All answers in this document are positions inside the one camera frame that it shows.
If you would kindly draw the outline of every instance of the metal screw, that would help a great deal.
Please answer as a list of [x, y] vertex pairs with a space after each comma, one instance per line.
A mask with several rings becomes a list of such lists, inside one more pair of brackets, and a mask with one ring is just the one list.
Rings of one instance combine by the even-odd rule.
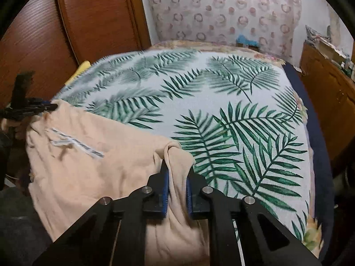
[[153, 189], [152, 189], [151, 187], [149, 187], [149, 186], [144, 186], [144, 187], [142, 188], [142, 192], [143, 192], [144, 194], [149, 194], [151, 191], [153, 191]]
[[213, 188], [210, 186], [205, 186], [202, 188], [202, 192], [204, 192], [206, 194], [211, 194], [213, 192]]
[[107, 205], [112, 201], [112, 198], [106, 196], [106, 197], [102, 197], [99, 201], [100, 201], [100, 204]]
[[245, 202], [246, 204], [252, 205], [252, 204], [255, 203], [255, 198], [254, 198], [254, 197], [251, 197], [251, 196], [246, 196], [246, 197], [244, 198], [244, 202]]

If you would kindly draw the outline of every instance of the wooden furniture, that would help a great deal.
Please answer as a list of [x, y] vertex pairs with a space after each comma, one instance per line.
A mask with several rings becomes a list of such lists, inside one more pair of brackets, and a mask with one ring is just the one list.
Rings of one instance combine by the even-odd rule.
[[28, 95], [50, 99], [84, 60], [150, 46], [142, 0], [30, 0], [0, 40], [0, 107], [21, 71], [36, 72]]
[[355, 84], [331, 61], [305, 43], [301, 77], [323, 131], [332, 165], [355, 137]]

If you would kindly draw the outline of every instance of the yellow pillow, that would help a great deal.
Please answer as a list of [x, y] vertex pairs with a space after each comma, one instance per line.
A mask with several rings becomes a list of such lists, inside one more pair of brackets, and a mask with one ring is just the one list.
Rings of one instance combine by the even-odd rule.
[[84, 61], [81, 63], [81, 65], [79, 66], [79, 68], [75, 71], [75, 73], [72, 75], [72, 77], [69, 78], [68, 81], [65, 82], [65, 85], [69, 85], [74, 78], [79, 75], [80, 73], [84, 72], [85, 70], [89, 69], [91, 67], [91, 64], [89, 61]]

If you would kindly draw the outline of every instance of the peach cloth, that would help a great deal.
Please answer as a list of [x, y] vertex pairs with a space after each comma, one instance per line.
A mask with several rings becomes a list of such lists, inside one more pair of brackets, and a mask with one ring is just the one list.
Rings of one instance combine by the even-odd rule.
[[[98, 199], [118, 199], [147, 184], [164, 158], [169, 169], [169, 204], [162, 223], [149, 223], [146, 265], [208, 261], [208, 228], [186, 211], [186, 177], [194, 158], [178, 142], [85, 112], [62, 100], [56, 111], [36, 117], [27, 131], [34, 177], [34, 207], [53, 241]], [[77, 144], [54, 146], [54, 128], [104, 154], [92, 157]]]

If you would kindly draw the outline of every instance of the navy blue blanket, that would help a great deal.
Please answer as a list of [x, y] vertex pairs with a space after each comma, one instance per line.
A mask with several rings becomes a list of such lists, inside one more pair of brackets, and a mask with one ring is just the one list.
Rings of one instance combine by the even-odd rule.
[[304, 105], [308, 109], [307, 130], [310, 144], [314, 151], [313, 167], [316, 187], [315, 218], [317, 218], [318, 224], [322, 225], [322, 238], [324, 239], [324, 246], [319, 259], [323, 260], [329, 247], [334, 223], [334, 190], [331, 165], [318, 117], [307, 90], [299, 74], [291, 64], [286, 63], [283, 68], [293, 89], [298, 93], [299, 97], [302, 98]]

